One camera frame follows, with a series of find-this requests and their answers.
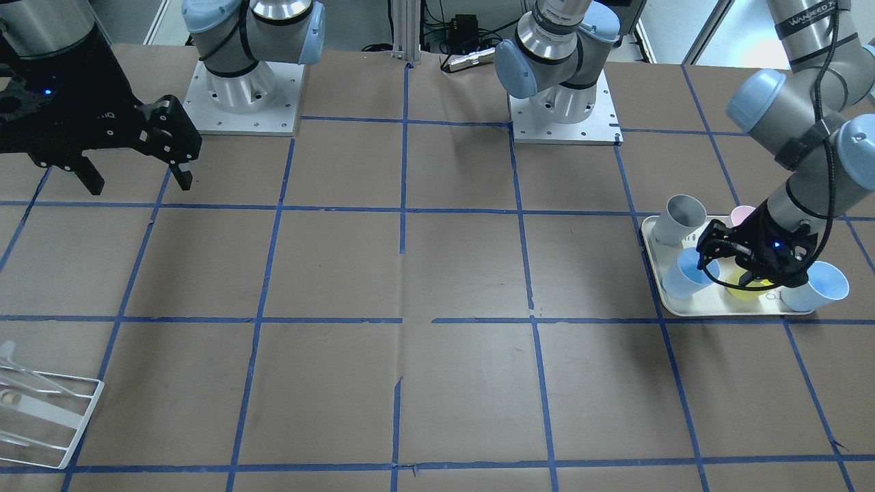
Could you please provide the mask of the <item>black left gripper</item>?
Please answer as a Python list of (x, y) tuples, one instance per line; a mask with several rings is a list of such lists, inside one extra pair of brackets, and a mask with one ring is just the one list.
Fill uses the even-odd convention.
[[(750, 288), (754, 281), (762, 280), (776, 287), (797, 288), (809, 281), (807, 269), (817, 246), (818, 233), (809, 221), (786, 230), (763, 203), (737, 227), (730, 228), (719, 219), (706, 225), (696, 246), (697, 270), (728, 288)], [(709, 263), (718, 258), (733, 258), (747, 271), (739, 284), (722, 282), (708, 271)]]

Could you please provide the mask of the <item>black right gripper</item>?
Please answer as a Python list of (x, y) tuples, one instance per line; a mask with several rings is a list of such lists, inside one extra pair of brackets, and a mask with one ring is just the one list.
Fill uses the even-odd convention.
[(188, 162), (202, 138), (184, 106), (172, 94), (141, 102), (99, 31), (35, 59), (3, 40), (2, 62), (12, 71), (2, 91), (2, 152), (66, 166), (94, 196), (105, 180), (85, 150), (131, 148), (169, 164), (182, 191), (193, 186)]

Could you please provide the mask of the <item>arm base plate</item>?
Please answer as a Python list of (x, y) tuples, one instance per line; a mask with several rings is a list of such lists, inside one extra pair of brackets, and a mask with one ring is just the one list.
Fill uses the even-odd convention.
[(293, 136), (304, 65), (260, 62), (247, 74), (219, 77), (198, 62), (183, 106), (201, 135)]
[(584, 90), (555, 86), (519, 99), (507, 96), (515, 142), (612, 146), (623, 141), (605, 72)]

